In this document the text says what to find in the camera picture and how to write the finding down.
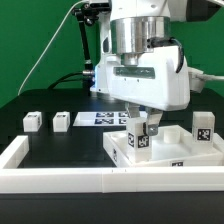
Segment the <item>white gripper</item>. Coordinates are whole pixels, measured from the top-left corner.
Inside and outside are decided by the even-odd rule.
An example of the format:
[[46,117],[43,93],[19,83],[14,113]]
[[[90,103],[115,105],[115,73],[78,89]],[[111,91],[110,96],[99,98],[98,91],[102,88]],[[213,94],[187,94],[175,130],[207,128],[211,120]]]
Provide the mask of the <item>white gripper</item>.
[[187,63],[176,72],[178,62],[177,46],[143,53],[137,66],[124,66],[120,56],[105,54],[98,64],[98,92],[126,101],[125,109],[130,118],[140,116],[139,105],[151,107],[145,109],[146,133],[155,136],[162,111],[185,109],[190,101]]

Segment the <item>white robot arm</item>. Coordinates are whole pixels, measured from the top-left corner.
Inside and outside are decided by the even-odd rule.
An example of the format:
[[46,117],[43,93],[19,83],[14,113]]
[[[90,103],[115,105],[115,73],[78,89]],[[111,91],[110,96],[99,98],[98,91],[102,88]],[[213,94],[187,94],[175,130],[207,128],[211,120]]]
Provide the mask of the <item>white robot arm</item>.
[[171,36],[173,21],[203,21],[224,0],[89,0],[99,12],[101,57],[93,92],[126,103],[129,116],[144,106],[143,131],[158,133],[162,113],[186,108],[190,92],[214,75],[187,65],[182,44]]

